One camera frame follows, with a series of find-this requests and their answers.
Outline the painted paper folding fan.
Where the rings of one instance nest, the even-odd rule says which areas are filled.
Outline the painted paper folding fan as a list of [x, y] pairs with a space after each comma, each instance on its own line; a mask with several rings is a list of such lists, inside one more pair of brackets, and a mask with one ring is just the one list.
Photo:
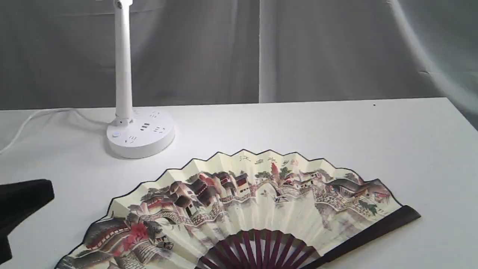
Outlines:
[[217, 152], [111, 200], [57, 269], [316, 269], [420, 218], [297, 152]]

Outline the white backdrop curtain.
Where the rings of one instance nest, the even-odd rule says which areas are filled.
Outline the white backdrop curtain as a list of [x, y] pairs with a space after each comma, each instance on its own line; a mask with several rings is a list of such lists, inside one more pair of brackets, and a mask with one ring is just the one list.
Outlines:
[[[115, 105], [114, 1], [2, 0], [1, 109]], [[447, 97], [477, 127], [476, 0], [135, 0], [135, 106]]]

